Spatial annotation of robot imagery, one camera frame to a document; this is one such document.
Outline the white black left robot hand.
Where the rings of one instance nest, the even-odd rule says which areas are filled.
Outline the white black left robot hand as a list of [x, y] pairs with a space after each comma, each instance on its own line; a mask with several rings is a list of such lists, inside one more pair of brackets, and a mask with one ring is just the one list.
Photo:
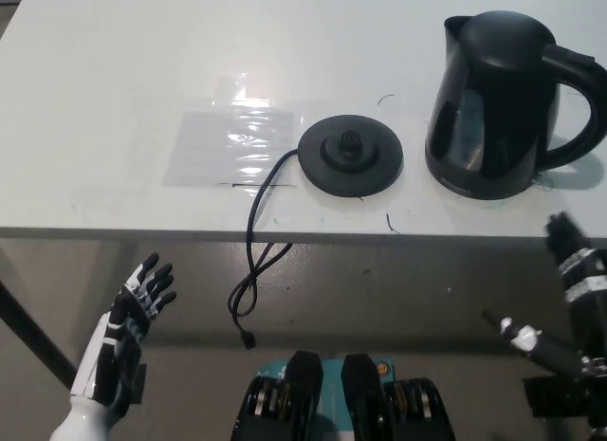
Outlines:
[[154, 252], [139, 264], [100, 317], [70, 389], [119, 417], [133, 403], [141, 345], [152, 322], [176, 298], [173, 265], [158, 261]]

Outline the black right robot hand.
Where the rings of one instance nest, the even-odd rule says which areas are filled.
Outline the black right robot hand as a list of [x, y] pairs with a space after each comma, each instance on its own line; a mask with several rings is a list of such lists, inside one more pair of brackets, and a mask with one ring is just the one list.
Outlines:
[[514, 350], [544, 369], [575, 381], [604, 381], [606, 254], [591, 244], [564, 211], [551, 215], [545, 230], [546, 246], [561, 276], [575, 346], [488, 310], [483, 318]]

